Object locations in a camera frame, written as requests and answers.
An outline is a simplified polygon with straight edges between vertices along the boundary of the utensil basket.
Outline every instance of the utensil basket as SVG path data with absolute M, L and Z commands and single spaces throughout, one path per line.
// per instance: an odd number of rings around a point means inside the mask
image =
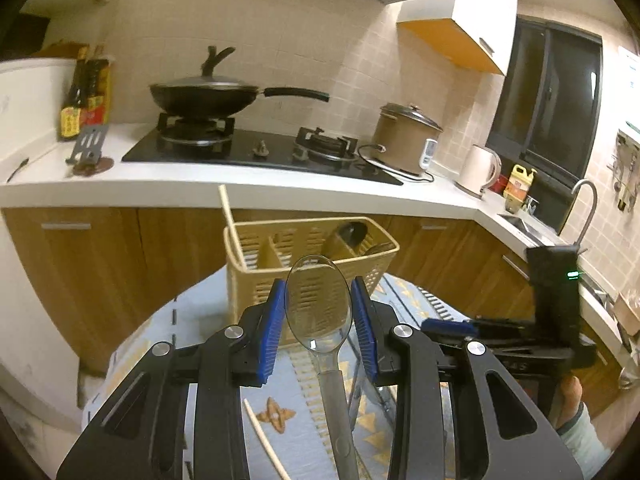
M 370 218 L 358 216 L 236 222 L 247 270 L 243 270 L 238 262 L 238 257 L 232 249 L 228 228 L 225 228 L 223 237 L 226 251 L 226 291 L 231 322 L 238 322 L 242 312 L 249 306 L 265 301 L 273 281 L 277 278 L 286 280 L 291 266 L 299 258 L 307 254 L 319 254 L 322 244 L 336 228 L 345 222 L 353 221 L 366 224 L 367 235 L 355 250 L 342 243 L 344 246 L 340 248 L 338 255 L 340 259 L 334 258 L 334 263 L 349 285 L 356 276 L 362 276 L 367 291 L 371 294 L 400 247 L 389 233 Z M 383 253 L 363 256 L 369 248 L 385 242 L 391 242 L 394 248 Z M 266 260 L 271 265 L 279 263 L 280 267 L 259 269 L 258 253 L 262 253 L 263 261 Z M 296 339 L 285 320 L 280 345 L 294 342 Z

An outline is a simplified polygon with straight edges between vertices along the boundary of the countertop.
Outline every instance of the countertop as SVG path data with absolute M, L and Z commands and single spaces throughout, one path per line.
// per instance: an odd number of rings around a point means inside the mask
M 89 178 L 73 176 L 65 163 L 72 143 L 32 142 L 0 162 L 0 182 L 27 156 L 31 162 L 8 184 L 0 185 L 0 207 L 111 206 L 220 207 L 217 186 L 226 184 L 232 208 L 306 210 L 356 214 L 393 214 L 474 220 L 518 256 L 535 246 L 499 215 L 504 199 L 492 192 L 479 200 L 436 176 L 430 184 L 403 186 L 297 171 L 217 164 L 121 162 L 122 156 L 153 128 L 149 124 L 114 124 L 104 146 L 112 169 Z M 564 242 L 545 225 L 518 213 L 544 235 L 547 244 Z M 582 315 L 618 360 L 625 351 L 615 322 L 585 288 Z

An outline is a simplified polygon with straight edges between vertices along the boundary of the wok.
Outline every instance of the wok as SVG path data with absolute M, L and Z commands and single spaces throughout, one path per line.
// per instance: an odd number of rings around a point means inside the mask
M 260 89 L 239 79 L 214 76 L 216 65 L 234 52 L 235 48 L 229 47 L 217 54 L 216 47 L 210 46 L 201 76 L 151 85 L 154 101 L 171 116 L 194 120 L 229 117 L 253 103 L 258 94 L 264 94 L 265 97 L 306 97 L 329 102 L 329 94 L 325 92 L 286 86 Z

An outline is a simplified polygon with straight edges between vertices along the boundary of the transparent spoon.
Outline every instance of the transparent spoon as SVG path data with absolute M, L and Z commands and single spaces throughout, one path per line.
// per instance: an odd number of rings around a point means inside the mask
M 338 351 L 351 328 L 351 296 L 334 263 L 312 254 L 287 276 L 285 308 L 291 332 L 312 355 L 340 480 L 358 479 L 353 435 Z

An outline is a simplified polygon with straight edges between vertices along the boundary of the white kettle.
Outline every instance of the white kettle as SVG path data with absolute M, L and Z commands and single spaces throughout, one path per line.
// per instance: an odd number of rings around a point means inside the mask
M 474 144 L 466 154 L 456 186 L 476 198 L 482 198 L 484 190 L 500 177 L 501 169 L 500 157 L 494 150 Z

